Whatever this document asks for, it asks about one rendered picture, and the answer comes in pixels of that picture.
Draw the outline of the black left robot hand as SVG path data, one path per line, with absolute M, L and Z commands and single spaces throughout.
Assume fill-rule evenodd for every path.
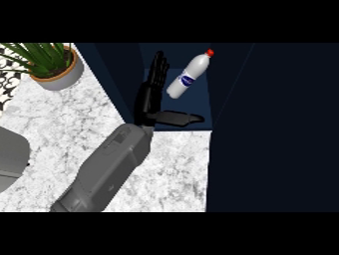
M 162 90 L 170 64 L 164 52 L 156 51 L 147 79 L 141 82 L 134 101 L 134 125 L 152 127 L 155 124 L 183 128 L 189 124 L 202 123 L 204 117 L 175 111 L 162 111 Z

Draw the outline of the dark navy cabinet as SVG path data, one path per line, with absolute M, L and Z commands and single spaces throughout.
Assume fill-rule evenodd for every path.
M 76 48 L 127 123 L 134 121 L 135 94 L 155 52 L 164 53 L 167 80 L 172 81 L 190 59 L 212 51 L 206 69 L 183 94 L 177 99 L 162 96 L 161 101 L 162 110 L 204 117 L 186 130 L 212 129 L 248 57 L 248 43 L 79 43 Z

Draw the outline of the white water bottle red cap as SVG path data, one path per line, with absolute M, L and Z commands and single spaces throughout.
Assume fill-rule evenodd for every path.
M 171 99 L 178 98 L 178 96 L 183 94 L 184 90 L 189 88 L 196 78 L 204 73 L 211 57 L 212 50 L 206 49 L 205 52 L 196 55 L 187 62 L 180 74 L 171 81 L 167 88 L 167 94 Z

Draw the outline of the dark navy cabinet door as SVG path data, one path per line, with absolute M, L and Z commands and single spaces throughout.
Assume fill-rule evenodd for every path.
M 209 212 L 339 212 L 339 43 L 254 45 L 209 136 Z

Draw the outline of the grey plant pot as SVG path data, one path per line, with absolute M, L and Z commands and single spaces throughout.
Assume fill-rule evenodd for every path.
M 69 88 L 79 80 L 84 72 L 84 64 L 76 51 L 69 46 L 65 46 L 63 49 L 72 53 L 72 63 L 66 70 L 57 76 L 47 79 L 31 76 L 31 79 L 48 91 L 60 91 Z

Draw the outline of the green leafy plant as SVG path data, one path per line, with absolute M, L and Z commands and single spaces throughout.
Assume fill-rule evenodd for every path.
M 72 46 L 62 43 L 2 43 L 14 57 L 0 53 L 0 57 L 14 62 L 35 79 L 51 79 L 63 75 L 75 65 L 76 53 Z

